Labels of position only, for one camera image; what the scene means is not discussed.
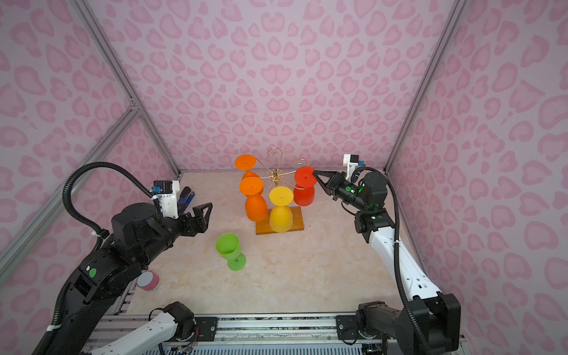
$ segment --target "metal rail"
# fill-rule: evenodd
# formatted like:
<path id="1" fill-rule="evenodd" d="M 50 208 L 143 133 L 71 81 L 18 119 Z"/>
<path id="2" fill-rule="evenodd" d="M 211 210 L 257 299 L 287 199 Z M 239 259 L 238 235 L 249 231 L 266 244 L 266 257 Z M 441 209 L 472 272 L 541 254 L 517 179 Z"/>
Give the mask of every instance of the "metal rail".
<path id="1" fill-rule="evenodd" d="M 108 134 L 97 143 L 93 150 L 83 159 L 80 165 L 85 165 L 90 162 L 99 161 L 106 157 L 108 152 L 114 147 L 116 142 L 124 135 L 130 127 L 130 124 L 139 116 L 138 110 L 128 110 L 118 120 L 117 124 L 108 132 Z M 90 173 L 81 176 L 71 194 L 74 195 L 81 186 L 89 179 Z M 18 267 L 20 262 L 28 255 L 33 249 L 35 244 L 39 241 L 44 231 L 51 225 L 51 223 L 59 216 L 63 210 L 63 201 L 61 193 L 63 190 L 63 183 L 51 196 L 49 202 L 39 212 L 39 215 L 33 222 L 23 230 L 23 232 L 15 239 L 10 249 L 0 258 L 0 287 L 8 280 L 12 272 Z"/>
<path id="2" fill-rule="evenodd" d="M 89 6 L 86 0 L 69 0 L 71 5 L 75 8 L 75 11 L 83 21 L 87 31 L 91 35 L 93 42 L 99 48 L 101 55 L 105 58 L 105 61 L 108 64 L 109 69 L 115 75 L 116 80 L 122 90 L 126 93 L 126 96 L 129 98 L 132 107 L 136 107 L 140 109 L 142 122 L 144 123 L 146 129 L 150 133 L 150 137 L 158 147 L 158 150 L 164 157 L 164 160 L 168 163 L 170 169 L 176 175 L 176 178 L 179 177 L 179 167 L 174 160 L 172 153 L 168 149 L 168 146 L 164 143 L 164 140 L 158 134 L 154 123 L 152 122 L 148 111 L 144 107 L 144 103 L 140 100 L 138 93 L 134 89 L 134 85 L 128 78 L 128 74 L 126 70 L 122 67 L 118 56 L 116 55 L 114 49 L 108 42 L 108 39 L 97 20 L 97 17 L 93 13 L 93 9 Z"/>
<path id="3" fill-rule="evenodd" d="M 436 46 L 434 47 L 432 58 L 430 59 L 430 62 L 426 67 L 426 71 L 424 73 L 424 76 L 422 77 L 422 80 L 420 81 L 416 95 L 414 95 L 414 98 L 412 99 L 412 102 L 410 104 L 410 109 L 408 110 L 408 113 L 404 118 L 402 128 L 400 129 L 400 132 L 396 137 L 392 152 L 387 159 L 387 164 L 385 166 L 386 172 L 389 172 L 394 165 L 396 157 L 402 147 L 402 143 L 404 142 L 408 134 L 409 127 L 416 118 L 420 105 L 426 97 L 426 94 L 428 94 L 428 89 L 434 81 L 434 77 L 436 75 L 436 72 L 438 71 L 438 68 L 444 61 L 444 57 L 448 52 L 450 45 L 452 44 L 452 40 L 455 37 L 458 27 L 460 26 L 463 18 L 465 17 L 466 9 L 470 3 L 471 0 L 456 0 L 456 2 L 454 2 L 454 5 L 452 6 L 452 9 L 450 10 L 448 20 L 446 21 L 444 29 L 442 30 L 442 34 L 438 39 Z"/>

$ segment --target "heart pattern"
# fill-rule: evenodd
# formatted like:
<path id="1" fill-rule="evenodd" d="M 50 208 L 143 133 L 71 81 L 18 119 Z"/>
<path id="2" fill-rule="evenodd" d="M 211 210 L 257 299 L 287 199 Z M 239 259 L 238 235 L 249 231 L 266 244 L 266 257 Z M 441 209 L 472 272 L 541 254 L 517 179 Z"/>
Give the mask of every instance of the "heart pattern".
<path id="1" fill-rule="evenodd" d="M 291 147 L 288 167 L 298 157 L 341 166 L 343 153 L 384 166 L 451 4 L 91 1 L 99 21 L 113 24 L 104 30 L 176 163 L 189 170 L 235 168 L 238 155 L 266 157 L 274 144 Z M 335 142 L 337 133 L 346 139 Z"/>
<path id="2" fill-rule="evenodd" d="M 139 121 L 132 123 L 105 160 L 132 172 L 145 186 L 173 178 Z M 107 229 L 111 229 L 112 216 L 127 205 L 149 201 L 126 177 L 109 169 L 96 169 L 73 200 L 77 210 Z M 61 285 L 94 245 L 91 231 L 63 211 L 0 289 L 0 337 L 10 339 L 2 345 L 3 353 L 33 351 L 51 321 L 53 300 Z M 7 236 L 0 229 L 2 243 Z"/>
<path id="3" fill-rule="evenodd" d="M 0 256 L 128 102 L 65 1 L 0 11 Z"/>
<path id="4" fill-rule="evenodd" d="M 562 6 L 473 1 L 394 166 L 410 230 L 433 281 L 460 300 L 473 354 L 568 353 Z"/>

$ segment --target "black cable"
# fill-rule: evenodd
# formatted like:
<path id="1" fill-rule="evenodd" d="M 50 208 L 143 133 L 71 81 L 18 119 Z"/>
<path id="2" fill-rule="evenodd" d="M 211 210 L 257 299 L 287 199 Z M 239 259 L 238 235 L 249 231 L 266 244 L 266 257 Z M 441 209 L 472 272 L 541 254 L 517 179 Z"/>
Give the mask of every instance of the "black cable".
<path id="1" fill-rule="evenodd" d="M 356 216 L 357 214 L 355 214 L 355 213 L 349 211 L 349 210 L 347 209 L 347 207 L 345 207 L 345 205 L 343 204 L 343 202 L 344 202 L 344 201 L 341 201 L 341 206 L 343 207 L 343 209 L 344 209 L 345 211 L 349 212 L 350 214 Z"/>
<path id="2" fill-rule="evenodd" d="M 159 311 L 162 311 L 162 312 L 164 311 L 164 309 L 163 309 L 163 308 L 160 308 L 160 307 L 154 308 L 152 311 L 150 311 L 150 314 L 148 315 L 148 321 L 151 321 L 151 320 L 152 320 L 152 313 L 154 313 L 154 311 L 158 311 L 158 310 L 159 310 Z"/>
<path id="3" fill-rule="evenodd" d="M 166 355 L 166 353 L 164 352 L 164 347 L 162 346 L 162 343 L 158 344 L 158 350 L 160 351 L 160 355 Z"/>
<path id="4" fill-rule="evenodd" d="M 158 310 L 160 310 L 162 312 L 164 311 L 164 309 L 160 308 L 160 307 L 154 308 L 152 311 L 150 311 L 150 314 L 148 315 L 148 321 L 152 320 L 152 313 L 154 311 L 158 311 Z M 165 355 L 164 347 L 162 346 L 162 343 L 158 344 L 158 350 L 160 351 L 160 355 Z"/>
<path id="5" fill-rule="evenodd" d="M 343 334 L 347 331 L 347 329 L 343 329 L 343 331 L 341 332 L 341 337 L 343 338 Z M 347 345 L 351 346 L 351 345 L 355 345 L 355 343 L 357 342 L 357 334 L 359 333 L 359 329 L 355 329 L 355 340 L 353 340 L 351 343 L 346 342 L 345 340 L 341 339 L 342 342 L 346 343 Z"/>
<path id="6" fill-rule="evenodd" d="M 361 174 L 361 172 L 363 172 L 364 170 L 368 170 L 368 171 L 376 172 L 376 173 L 381 173 L 377 169 L 368 168 L 367 166 L 359 166 L 358 168 L 355 168 L 355 170 L 351 174 L 351 177 L 350 177 L 351 183 L 354 183 L 357 180 L 357 178 L 359 177 L 359 174 Z M 408 315 L 408 318 L 410 319 L 410 323 L 412 324 L 412 327 L 414 328 L 414 334 L 416 334 L 416 337 L 420 341 L 420 345 L 422 345 L 422 347 L 424 348 L 424 353 L 426 355 L 432 355 L 432 350 L 430 349 L 430 344 L 428 343 L 428 340 L 426 340 L 426 337 L 424 336 L 424 332 L 420 328 L 420 324 L 418 324 L 418 321 L 416 320 L 416 316 L 414 315 L 414 312 L 412 311 L 412 309 L 410 308 L 410 305 L 408 304 L 408 298 L 406 297 L 406 292 L 405 292 L 404 286 L 402 284 L 402 277 L 400 276 L 400 253 L 399 253 L 399 243 L 398 243 L 399 231 L 400 231 L 400 220 L 399 220 L 399 215 L 398 215 L 398 199 L 396 198 L 396 192 L 394 191 L 394 187 L 392 186 L 392 184 L 391 184 L 391 182 L 388 178 L 387 178 L 387 185 L 389 186 L 389 189 L 391 190 L 392 204 L 393 204 L 393 207 L 394 207 L 394 278 L 395 278 L 395 281 L 396 281 L 396 288 L 398 289 L 398 294 L 400 296 L 400 300 L 402 301 L 402 305 L 404 307 L 404 310 L 406 311 L 406 314 Z"/>
<path id="7" fill-rule="evenodd" d="M 109 168 L 116 170 L 117 172 L 126 176 L 130 181 L 132 181 L 132 183 L 136 185 L 136 187 L 138 187 L 146 196 L 153 198 L 154 196 L 156 196 L 156 194 L 153 191 L 150 191 L 146 187 L 144 187 L 144 185 L 140 181 L 138 181 L 138 179 L 136 179 L 131 173 L 129 173 L 125 168 L 117 164 L 113 164 L 111 162 L 95 161 L 85 164 L 79 169 L 75 170 L 63 185 L 63 192 L 61 194 L 63 199 L 63 206 L 65 206 L 65 210 L 67 211 L 67 213 L 69 213 L 71 217 L 91 227 L 97 235 L 101 235 L 102 228 L 97 223 L 93 222 L 92 220 L 88 219 L 87 217 L 77 212 L 75 207 L 73 207 L 73 202 L 71 201 L 71 191 L 73 190 L 73 186 L 75 185 L 77 180 L 80 178 L 81 175 L 95 168 Z M 153 202 L 154 206 L 156 206 L 156 211 L 158 213 L 158 221 L 162 223 L 164 217 L 162 214 L 162 210 L 160 209 L 160 202 L 158 201 L 157 198 L 155 198 Z"/>
<path id="8" fill-rule="evenodd" d="M 80 178 L 80 176 L 82 176 L 83 174 L 85 174 L 89 170 L 95 169 L 95 168 L 109 168 L 109 169 L 116 170 L 117 172 L 126 176 L 130 181 L 132 181 L 132 183 L 134 183 L 134 185 L 136 185 L 136 187 L 138 187 L 144 194 L 146 194 L 146 196 L 148 196 L 150 198 L 153 198 L 154 196 L 156 196 L 156 194 L 153 191 L 146 189 L 146 187 L 144 187 L 144 185 L 140 181 L 138 181 L 138 179 L 136 179 L 131 173 L 129 173 L 125 168 L 123 168 L 123 167 L 121 167 L 117 164 L 113 164 L 111 162 L 96 161 L 96 162 L 92 162 L 92 163 L 89 163 L 89 164 L 85 164 L 82 167 L 75 170 L 73 172 L 73 174 L 71 174 L 71 176 L 67 179 L 67 181 L 63 185 L 63 189 L 62 189 L 62 193 L 61 193 L 61 199 L 63 200 L 63 206 L 65 207 L 65 210 L 67 211 L 67 213 L 71 217 L 75 218 L 76 220 L 78 220 L 79 222 L 81 222 L 85 225 L 88 225 L 89 227 L 91 227 L 95 231 L 95 233 L 97 235 L 97 242 L 95 243 L 95 246 L 94 246 L 93 250 L 91 251 L 91 253 L 93 253 L 94 251 L 98 250 L 101 247 L 105 238 L 108 236 L 108 231 L 106 229 L 102 229 L 101 226 L 99 226 L 96 222 L 94 222 L 94 221 L 88 219 L 87 217 L 81 215 L 75 209 L 75 207 L 73 206 L 73 202 L 71 200 L 71 191 L 73 190 L 73 186 L 75 186 L 75 183 Z M 155 199 L 153 199 L 153 203 L 154 203 L 154 206 L 156 207 L 156 211 L 158 213 L 158 220 L 160 221 L 160 223 L 162 223 L 164 216 L 163 216 L 162 210 L 160 208 L 160 201 L 157 198 L 155 198 Z M 65 281 L 65 283 L 63 284 L 63 287 L 61 288 L 61 290 L 59 291 L 59 294 L 57 295 L 57 299 L 55 300 L 55 306 L 53 308 L 53 318 L 52 318 L 52 321 L 51 321 L 51 325 L 54 325 L 54 326 L 61 325 L 61 318 L 63 317 L 63 304 L 64 304 L 64 301 L 65 301 L 65 293 L 69 290 L 69 287 L 71 286 L 70 279 L 71 279 L 71 276 L 69 276 L 67 281 Z M 43 339 L 41 344 L 38 346 L 37 351 L 35 352 L 35 355 L 43 355 L 43 354 L 46 353 L 47 349 L 49 348 L 53 339 L 55 338 L 55 334 L 57 332 L 57 329 L 58 328 L 52 329 L 51 331 L 46 333 L 45 338 Z"/>

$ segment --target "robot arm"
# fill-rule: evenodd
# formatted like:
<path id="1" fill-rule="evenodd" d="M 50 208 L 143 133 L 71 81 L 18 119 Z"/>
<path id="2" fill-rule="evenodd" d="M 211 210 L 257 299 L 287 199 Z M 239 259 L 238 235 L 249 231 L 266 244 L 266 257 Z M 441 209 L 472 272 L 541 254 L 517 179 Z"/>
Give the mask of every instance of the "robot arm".
<path id="1" fill-rule="evenodd" d="M 179 191 L 177 181 L 154 182 L 158 198 L 167 195 L 161 204 L 161 223 L 156 206 L 150 203 L 131 204 L 112 217 L 114 233 L 87 255 L 66 281 L 55 307 L 60 310 L 59 322 L 50 325 L 34 355 L 78 354 L 108 308 L 158 255 L 171 248 L 178 237 L 193 237 L 207 230 L 212 204 L 193 207 L 193 216 L 183 213 L 185 209 L 178 210 L 176 202 L 171 201 L 176 186 Z M 163 337 L 168 335 L 166 327 Z"/>
<path id="2" fill-rule="evenodd" d="M 84 355 L 138 355 L 170 339 L 190 340 L 197 336 L 195 330 L 193 312 L 182 303 L 174 302 L 167 305 L 163 313 L 158 314 L 133 332 Z"/>
<path id="3" fill-rule="evenodd" d="M 358 209 L 354 218 L 356 232 L 379 254 L 395 280 L 395 244 L 398 243 L 399 276 L 407 298 L 403 300 L 405 307 L 401 311 L 382 301 L 360 304 L 356 313 L 358 330 L 368 335 L 385 333 L 396 337 L 405 355 L 456 350 L 460 336 L 460 303 L 453 294 L 443 294 L 421 270 L 404 242 L 396 240 L 395 223 L 384 208 L 388 192 L 386 177 L 375 169 L 355 167 L 354 159 L 347 160 L 353 160 L 352 166 L 349 162 L 346 165 L 351 172 L 350 180 L 346 179 L 345 172 L 315 170 L 314 177 L 334 201 L 341 199 L 341 203 Z M 354 180 L 364 169 L 371 172 L 356 185 Z"/>

